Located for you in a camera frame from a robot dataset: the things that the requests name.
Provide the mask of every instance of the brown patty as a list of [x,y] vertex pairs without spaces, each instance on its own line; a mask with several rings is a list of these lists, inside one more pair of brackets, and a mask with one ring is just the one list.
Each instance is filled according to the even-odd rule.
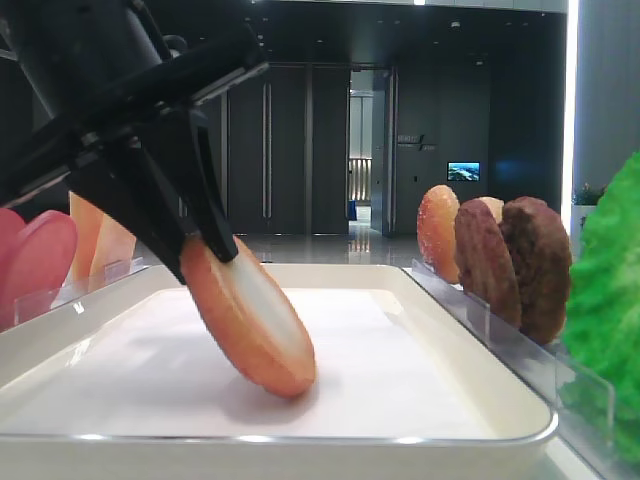
[[564,325],[571,284],[571,250],[560,215],[542,200],[522,197],[504,206],[500,229],[518,280],[521,331],[549,343]]
[[465,291],[491,311],[520,327],[520,296],[509,251],[489,207],[479,199],[464,203],[455,221],[456,263]]

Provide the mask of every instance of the doorway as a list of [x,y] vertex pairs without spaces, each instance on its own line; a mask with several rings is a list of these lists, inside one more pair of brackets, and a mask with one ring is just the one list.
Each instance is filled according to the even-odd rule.
[[388,146],[389,77],[387,69],[355,67],[349,104],[349,230],[383,232],[383,198]]

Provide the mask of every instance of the wall-mounted screen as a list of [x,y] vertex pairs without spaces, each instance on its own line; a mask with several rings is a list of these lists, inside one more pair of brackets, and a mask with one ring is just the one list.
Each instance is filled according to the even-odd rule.
[[477,182],[480,180],[480,164],[449,163],[447,180],[450,182]]

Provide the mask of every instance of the glossy floor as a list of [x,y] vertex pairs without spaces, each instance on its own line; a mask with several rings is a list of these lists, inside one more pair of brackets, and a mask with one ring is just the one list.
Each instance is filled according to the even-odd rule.
[[[344,263],[410,267],[420,258],[415,236],[385,238],[370,228],[370,209],[358,207],[358,221],[349,224],[348,235],[245,235],[242,240],[262,262]],[[157,260],[139,248],[147,264]]]

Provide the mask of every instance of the acrylic stand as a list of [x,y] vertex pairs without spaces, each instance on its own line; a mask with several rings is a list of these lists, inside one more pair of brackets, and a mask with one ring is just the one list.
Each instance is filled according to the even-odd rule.
[[414,260],[411,275],[501,362],[556,408],[560,437],[596,472],[606,479],[640,478],[640,465],[625,464],[615,448],[616,413],[633,411],[616,401],[615,389],[609,382],[575,362],[560,342],[543,348],[525,337],[493,315],[485,302],[450,285],[424,263]]

